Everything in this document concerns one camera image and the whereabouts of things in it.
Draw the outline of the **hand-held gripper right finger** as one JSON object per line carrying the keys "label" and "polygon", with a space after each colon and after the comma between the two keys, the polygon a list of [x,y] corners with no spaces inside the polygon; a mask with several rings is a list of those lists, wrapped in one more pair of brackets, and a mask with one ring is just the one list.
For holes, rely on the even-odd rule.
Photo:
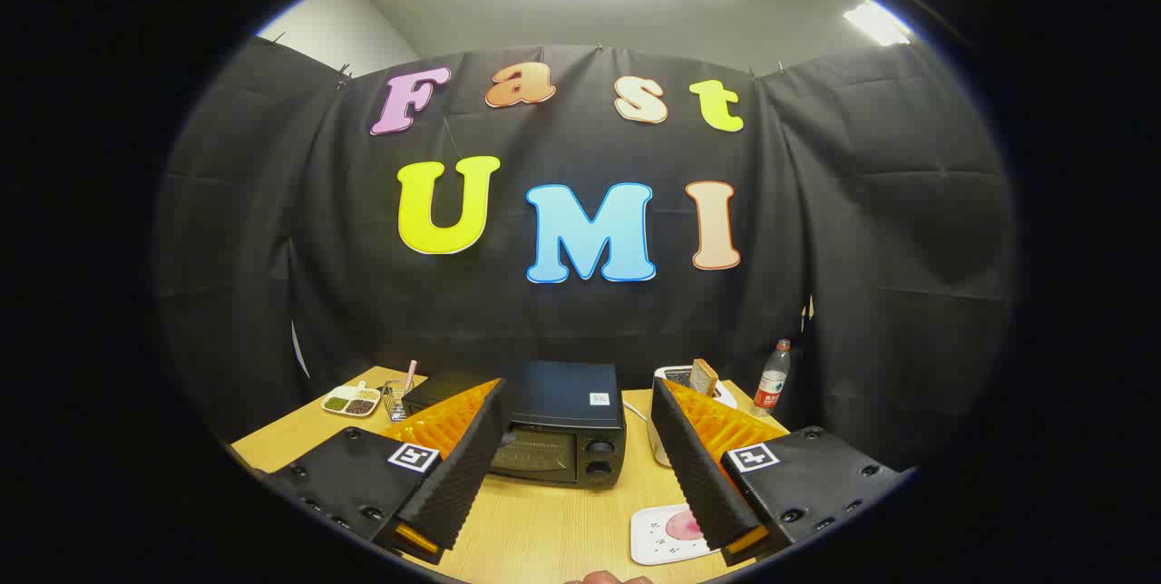
{"label": "hand-held gripper right finger", "polygon": [[837,529],[913,476],[825,428],[776,428],[662,377],[650,418],[709,549],[728,565]]}

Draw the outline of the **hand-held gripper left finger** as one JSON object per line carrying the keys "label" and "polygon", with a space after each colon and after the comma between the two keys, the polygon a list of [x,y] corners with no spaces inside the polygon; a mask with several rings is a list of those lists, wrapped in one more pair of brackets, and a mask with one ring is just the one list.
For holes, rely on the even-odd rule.
{"label": "hand-held gripper left finger", "polygon": [[345,427],[264,483],[382,550],[437,564],[502,448],[505,387],[470,387],[378,433]]}

